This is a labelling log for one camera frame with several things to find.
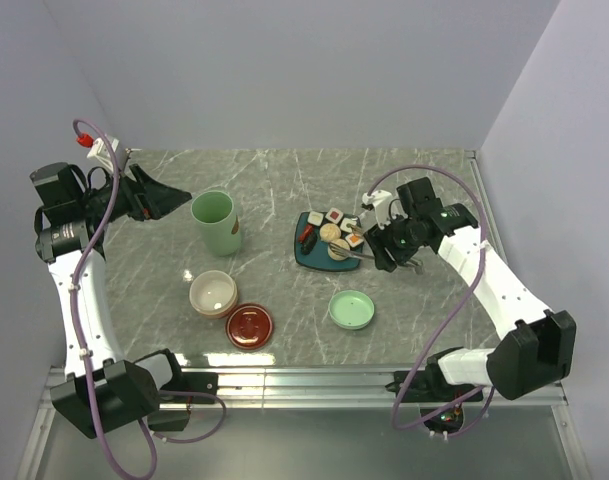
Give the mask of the steel serving tongs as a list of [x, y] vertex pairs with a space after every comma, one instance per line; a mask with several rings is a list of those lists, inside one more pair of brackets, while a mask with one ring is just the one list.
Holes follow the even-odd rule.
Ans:
[[[363, 230], [361, 227], [357, 226], [353, 229], [353, 234], [362, 236]], [[370, 260], [375, 261], [375, 256], [372, 254], [364, 254], [357, 252], [355, 250], [351, 250], [351, 254], [349, 258], [356, 258], [359, 260]], [[408, 263], [403, 264], [404, 268], [412, 269], [417, 275], [422, 275], [424, 273], [424, 265], [420, 260], [411, 259]]]

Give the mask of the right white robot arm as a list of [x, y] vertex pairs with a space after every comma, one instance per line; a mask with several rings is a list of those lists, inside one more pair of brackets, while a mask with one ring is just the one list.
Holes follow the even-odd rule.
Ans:
[[431, 249], [471, 288], [499, 338], [493, 349], [455, 348], [435, 355], [428, 393], [450, 398], [461, 384], [495, 388], [515, 400], [566, 378], [577, 325], [530, 292], [487, 240], [480, 221], [460, 203], [445, 205], [429, 178], [373, 190], [362, 197], [375, 223], [364, 233], [379, 270], [392, 272]]

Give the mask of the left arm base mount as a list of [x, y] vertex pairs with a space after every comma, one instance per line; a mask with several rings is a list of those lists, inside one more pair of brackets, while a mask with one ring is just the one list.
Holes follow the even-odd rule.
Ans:
[[183, 432], [200, 407], [217, 405], [218, 375], [212, 372], [186, 372], [182, 379], [162, 387], [160, 409], [147, 417], [154, 433]]

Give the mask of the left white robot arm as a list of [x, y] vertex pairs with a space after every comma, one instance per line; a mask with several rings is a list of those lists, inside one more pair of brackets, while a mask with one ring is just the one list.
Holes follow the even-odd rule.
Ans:
[[41, 206], [35, 214], [36, 252], [57, 288], [67, 353], [65, 380], [51, 390], [56, 411], [90, 439], [97, 412], [110, 432], [180, 399], [188, 386], [175, 355], [158, 350], [126, 360], [106, 294], [104, 217], [159, 220], [187, 203], [190, 193], [151, 178], [139, 165], [106, 174], [104, 185], [74, 165], [56, 162], [31, 173]]

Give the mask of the beige bun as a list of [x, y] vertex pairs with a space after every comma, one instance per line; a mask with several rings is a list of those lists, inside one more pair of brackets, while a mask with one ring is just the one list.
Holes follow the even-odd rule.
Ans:
[[350, 254], [350, 245], [343, 238], [334, 239], [328, 243], [328, 255], [334, 261], [348, 259]]
[[340, 239], [342, 231], [336, 224], [326, 223], [320, 227], [319, 235], [323, 242], [330, 243], [334, 240]]

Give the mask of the green sushi roll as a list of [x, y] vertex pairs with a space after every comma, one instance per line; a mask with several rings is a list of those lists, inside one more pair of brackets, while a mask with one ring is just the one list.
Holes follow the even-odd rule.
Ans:
[[340, 230], [344, 233], [351, 234], [353, 229], [358, 226], [358, 221], [353, 217], [344, 217], [340, 222]]

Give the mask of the orange sushi roll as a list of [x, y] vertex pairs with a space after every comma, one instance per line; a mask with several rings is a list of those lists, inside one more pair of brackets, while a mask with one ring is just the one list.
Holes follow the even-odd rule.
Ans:
[[356, 234], [347, 234], [344, 240], [347, 242], [350, 248], [357, 248], [364, 243], [364, 238]]

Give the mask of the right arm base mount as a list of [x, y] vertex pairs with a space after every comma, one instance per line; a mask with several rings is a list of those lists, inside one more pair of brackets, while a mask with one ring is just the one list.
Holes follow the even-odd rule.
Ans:
[[[450, 385], [442, 378], [439, 370], [427, 367], [417, 372], [409, 389], [403, 395], [402, 403], [449, 403], [463, 395], [467, 395], [465, 402], [483, 400], [483, 393], [479, 387], [471, 384]], [[431, 435], [438, 434], [444, 438], [458, 435], [465, 429], [464, 424], [465, 411], [462, 402], [423, 422], [423, 426]]]

